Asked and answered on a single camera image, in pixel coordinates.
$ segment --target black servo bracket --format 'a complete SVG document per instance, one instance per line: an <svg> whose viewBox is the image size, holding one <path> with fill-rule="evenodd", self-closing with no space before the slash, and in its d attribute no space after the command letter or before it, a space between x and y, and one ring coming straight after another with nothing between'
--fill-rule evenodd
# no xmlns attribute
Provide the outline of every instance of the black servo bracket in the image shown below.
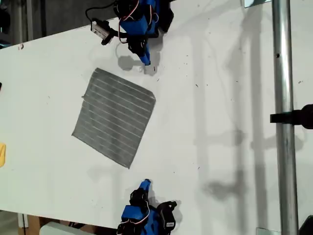
<svg viewBox="0 0 313 235"><path fill-rule="evenodd" d="M306 129L313 129L313 104L308 104L301 110L293 110L282 114L270 115L271 123L302 125Z"/></svg>

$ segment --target white label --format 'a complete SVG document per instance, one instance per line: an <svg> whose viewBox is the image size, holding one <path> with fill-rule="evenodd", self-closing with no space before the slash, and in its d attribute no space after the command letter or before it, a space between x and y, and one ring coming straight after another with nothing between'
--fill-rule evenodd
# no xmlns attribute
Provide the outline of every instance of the white label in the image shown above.
<svg viewBox="0 0 313 235"><path fill-rule="evenodd" d="M174 227L174 222L166 223L166 226L167 226L167 227Z"/></svg>

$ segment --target black clamp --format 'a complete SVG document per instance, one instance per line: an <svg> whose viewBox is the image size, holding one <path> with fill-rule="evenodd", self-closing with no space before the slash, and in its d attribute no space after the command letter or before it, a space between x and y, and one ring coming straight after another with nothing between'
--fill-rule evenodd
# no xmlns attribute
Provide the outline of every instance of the black clamp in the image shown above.
<svg viewBox="0 0 313 235"><path fill-rule="evenodd" d="M138 55L139 57L143 57L146 54L148 37L146 35L142 36L131 36L127 37L128 49Z"/></svg>
<svg viewBox="0 0 313 235"><path fill-rule="evenodd" d="M138 188L131 193L131 199L129 200L132 206L146 209L148 201L148 192L143 188Z"/></svg>
<svg viewBox="0 0 313 235"><path fill-rule="evenodd" d="M302 125L306 129L313 129L313 104L308 104L302 110L293 110L282 114L270 115L271 123Z"/></svg>
<svg viewBox="0 0 313 235"><path fill-rule="evenodd" d="M160 234L169 235L176 226L176 221L173 216L173 210L177 206L177 202L163 202L156 208L160 215Z"/></svg>
<svg viewBox="0 0 313 235"><path fill-rule="evenodd" d="M138 226L134 223L121 223L117 227L116 234L123 235L140 235L142 230L142 226Z"/></svg>

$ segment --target yellow object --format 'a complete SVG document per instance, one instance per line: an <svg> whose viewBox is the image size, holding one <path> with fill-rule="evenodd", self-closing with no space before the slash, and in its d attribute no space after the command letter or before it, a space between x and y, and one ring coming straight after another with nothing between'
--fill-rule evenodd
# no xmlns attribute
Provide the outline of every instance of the yellow object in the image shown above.
<svg viewBox="0 0 313 235"><path fill-rule="evenodd" d="M0 167L5 164L5 149L6 145L4 143L0 143Z"/></svg>

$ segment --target floor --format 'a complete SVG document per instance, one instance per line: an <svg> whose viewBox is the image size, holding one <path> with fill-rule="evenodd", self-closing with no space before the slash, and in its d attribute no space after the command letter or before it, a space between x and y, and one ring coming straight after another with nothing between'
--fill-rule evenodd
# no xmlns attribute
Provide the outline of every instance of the floor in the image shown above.
<svg viewBox="0 0 313 235"><path fill-rule="evenodd" d="M0 234L18 235L18 216L13 212L0 212Z"/></svg>
<svg viewBox="0 0 313 235"><path fill-rule="evenodd" d="M89 20L85 10L94 6L105 6L113 0L43 0L45 1L46 33L48 35L86 26ZM92 10L90 17L107 20L115 17L113 8Z"/></svg>

